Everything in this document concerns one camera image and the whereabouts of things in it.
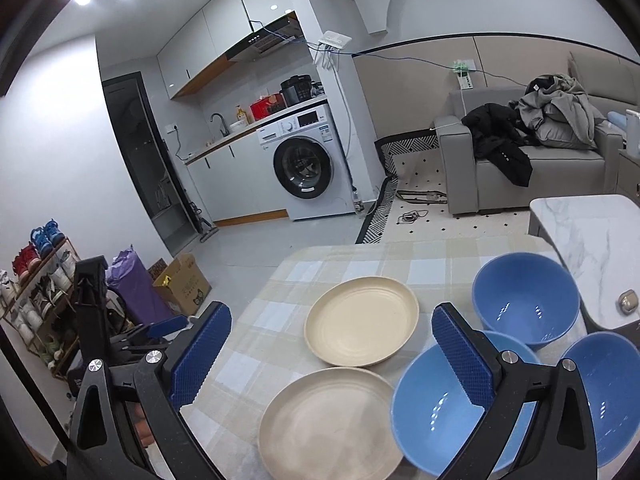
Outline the blue bowl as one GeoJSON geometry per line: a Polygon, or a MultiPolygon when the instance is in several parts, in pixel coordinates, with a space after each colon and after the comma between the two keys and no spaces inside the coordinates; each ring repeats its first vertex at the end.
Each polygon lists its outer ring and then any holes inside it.
{"type": "Polygon", "coordinates": [[[639,351],[625,337],[592,333],[563,354],[584,383],[596,439],[598,466],[623,452],[639,427],[639,351]]]}
{"type": "Polygon", "coordinates": [[[484,408],[474,405],[438,344],[401,375],[390,404],[390,424],[405,458],[439,476],[472,434],[484,408]]]}
{"type": "Polygon", "coordinates": [[[486,330],[539,350],[570,331],[580,297],[559,263],[532,252],[511,252],[480,268],[472,285],[472,304],[486,330]]]}

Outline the black patterned rug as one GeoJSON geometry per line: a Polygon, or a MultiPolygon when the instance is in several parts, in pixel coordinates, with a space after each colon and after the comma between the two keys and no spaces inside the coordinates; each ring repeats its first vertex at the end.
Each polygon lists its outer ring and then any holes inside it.
{"type": "Polygon", "coordinates": [[[442,226],[448,197],[433,129],[392,134],[375,142],[385,178],[364,213],[358,244],[412,240],[442,226]]]}

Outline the grey sofa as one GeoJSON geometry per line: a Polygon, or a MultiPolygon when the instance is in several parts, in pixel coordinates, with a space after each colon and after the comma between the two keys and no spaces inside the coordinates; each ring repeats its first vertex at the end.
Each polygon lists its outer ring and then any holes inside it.
{"type": "MultiPolygon", "coordinates": [[[[637,63],[611,55],[572,51],[567,68],[601,115],[639,107],[637,63]]],[[[616,190],[626,134],[608,120],[596,127],[593,148],[524,145],[515,150],[516,170],[529,176],[526,186],[514,184],[490,160],[476,157],[472,131],[462,122],[464,115],[486,104],[506,105],[521,96],[524,91],[518,87],[450,94],[450,100],[456,103],[454,114],[434,121],[450,214],[524,208],[535,198],[600,195],[616,190]]]]}

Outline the beige plate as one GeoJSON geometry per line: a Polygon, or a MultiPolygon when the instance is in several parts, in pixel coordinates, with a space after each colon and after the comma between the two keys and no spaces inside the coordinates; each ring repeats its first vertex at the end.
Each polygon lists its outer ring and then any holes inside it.
{"type": "Polygon", "coordinates": [[[353,367],[298,378],[270,402],[257,444],[276,479],[386,479],[402,461],[390,428],[393,386],[353,367]]]}
{"type": "Polygon", "coordinates": [[[407,285],[385,276],[364,276],[332,287],[312,305],[304,337],[323,362],[366,367],[398,352],[419,318],[418,298],[407,285]]]}

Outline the purple bag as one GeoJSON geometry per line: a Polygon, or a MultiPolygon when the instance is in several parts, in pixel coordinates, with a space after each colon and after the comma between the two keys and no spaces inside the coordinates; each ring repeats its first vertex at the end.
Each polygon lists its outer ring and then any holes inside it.
{"type": "Polygon", "coordinates": [[[132,246],[122,250],[108,266],[107,285],[125,301],[136,324],[152,324],[172,318],[174,312],[153,287],[151,275],[132,246]]]}

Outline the red box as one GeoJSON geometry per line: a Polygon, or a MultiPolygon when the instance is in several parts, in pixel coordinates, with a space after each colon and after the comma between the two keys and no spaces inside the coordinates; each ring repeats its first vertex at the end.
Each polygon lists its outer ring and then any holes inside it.
{"type": "Polygon", "coordinates": [[[252,112],[255,122],[262,120],[274,113],[284,110],[286,107],[285,100],[280,92],[268,94],[260,98],[258,101],[250,104],[250,111],[252,112]]]}

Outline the white washing machine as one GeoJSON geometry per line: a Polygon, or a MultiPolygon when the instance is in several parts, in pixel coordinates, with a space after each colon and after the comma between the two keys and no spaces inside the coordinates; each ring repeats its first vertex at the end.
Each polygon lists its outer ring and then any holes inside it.
{"type": "Polygon", "coordinates": [[[257,130],[293,221],[353,214],[354,188],[329,105],[319,103],[257,130]]]}

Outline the black jacket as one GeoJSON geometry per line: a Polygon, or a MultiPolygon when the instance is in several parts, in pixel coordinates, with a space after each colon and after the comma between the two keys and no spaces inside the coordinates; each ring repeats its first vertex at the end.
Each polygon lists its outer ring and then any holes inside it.
{"type": "Polygon", "coordinates": [[[529,186],[533,166],[522,147],[537,146],[539,141],[515,107],[486,103],[471,110],[461,122],[470,130],[476,160],[488,160],[520,188],[529,186]]]}

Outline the white wall router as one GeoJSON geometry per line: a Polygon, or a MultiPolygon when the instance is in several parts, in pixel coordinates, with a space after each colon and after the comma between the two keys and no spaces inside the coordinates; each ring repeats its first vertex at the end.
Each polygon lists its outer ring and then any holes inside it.
{"type": "Polygon", "coordinates": [[[352,37],[343,35],[340,32],[334,32],[333,30],[327,30],[319,38],[318,44],[323,44],[335,50],[343,50],[351,41],[352,37]]]}

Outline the shoe rack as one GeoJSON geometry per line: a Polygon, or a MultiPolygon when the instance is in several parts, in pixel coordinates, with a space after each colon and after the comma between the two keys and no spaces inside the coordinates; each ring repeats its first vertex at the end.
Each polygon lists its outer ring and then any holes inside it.
{"type": "Polygon", "coordinates": [[[28,244],[1,272],[1,318],[20,335],[51,375],[66,378],[79,350],[72,306],[78,253],[51,219],[29,234],[28,244]]]}

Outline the grey clothes pile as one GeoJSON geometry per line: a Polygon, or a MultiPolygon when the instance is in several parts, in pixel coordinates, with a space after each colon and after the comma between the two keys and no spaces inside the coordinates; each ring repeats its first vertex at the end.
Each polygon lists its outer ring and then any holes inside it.
{"type": "Polygon", "coordinates": [[[520,114],[524,127],[546,148],[592,151],[597,147],[596,129],[604,117],[573,77],[540,76],[509,106],[520,114]]]}

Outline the small earbud case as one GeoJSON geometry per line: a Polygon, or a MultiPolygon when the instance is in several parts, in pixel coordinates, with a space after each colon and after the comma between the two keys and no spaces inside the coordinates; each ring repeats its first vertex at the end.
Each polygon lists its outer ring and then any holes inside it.
{"type": "Polygon", "coordinates": [[[617,298],[616,306],[623,315],[632,315],[638,310],[639,296],[633,289],[628,289],[617,298]]]}

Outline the white marble coffee table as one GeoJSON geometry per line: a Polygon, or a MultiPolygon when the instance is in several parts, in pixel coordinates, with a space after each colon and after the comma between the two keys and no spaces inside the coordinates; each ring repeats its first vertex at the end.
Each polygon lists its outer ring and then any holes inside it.
{"type": "Polygon", "coordinates": [[[529,233],[544,238],[570,272],[582,297],[588,330],[639,342],[639,310],[618,305],[639,291],[639,207],[623,195],[536,198],[529,233]]]}

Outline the white kitchen cabinets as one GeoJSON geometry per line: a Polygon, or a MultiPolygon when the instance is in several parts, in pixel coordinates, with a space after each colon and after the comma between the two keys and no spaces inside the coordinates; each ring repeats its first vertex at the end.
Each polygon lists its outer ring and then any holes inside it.
{"type": "Polygon", "coordinates": [[[213,222],[286,211],[271,154],[256,132],[216,148],[186,169],[213,222]]]}

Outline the cardboard box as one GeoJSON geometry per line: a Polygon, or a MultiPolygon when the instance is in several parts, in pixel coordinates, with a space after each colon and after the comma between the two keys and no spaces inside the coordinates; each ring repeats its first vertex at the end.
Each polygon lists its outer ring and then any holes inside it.
{"type": "Polygon", "coordinates": [[[198,267],[194,255],[181,254],[160,272],[155,291],[185,315],[194,315],[204,304],[212,285],[198,267]]]}

